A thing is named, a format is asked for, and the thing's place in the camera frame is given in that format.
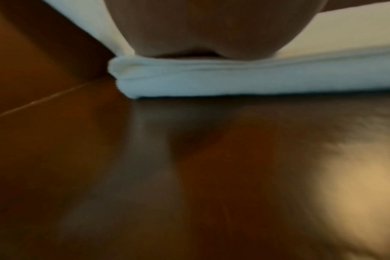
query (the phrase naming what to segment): polished floor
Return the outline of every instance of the polished floor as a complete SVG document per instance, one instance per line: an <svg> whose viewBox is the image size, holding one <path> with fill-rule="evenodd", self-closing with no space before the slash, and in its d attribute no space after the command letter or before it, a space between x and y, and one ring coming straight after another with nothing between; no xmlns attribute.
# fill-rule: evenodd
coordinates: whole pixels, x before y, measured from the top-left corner
<svg viewBox="0 0 390 260"><path fill-rule="evenodd" d="M390 259L390 93L0 116L0 260Z"/></svg>

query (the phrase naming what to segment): white fabric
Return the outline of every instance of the white fabric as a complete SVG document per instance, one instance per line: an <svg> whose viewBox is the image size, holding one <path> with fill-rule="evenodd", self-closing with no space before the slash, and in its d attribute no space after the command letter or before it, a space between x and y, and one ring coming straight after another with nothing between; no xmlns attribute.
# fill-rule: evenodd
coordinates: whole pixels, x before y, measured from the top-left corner
<svg viewBox="0 0 390 260"><path fill-rule="evenodd" d="M321 13L274 57L255 62L134 55L103 0L45 0L118 57L130 98L284 94L390 88L390 2Z"/></svg>

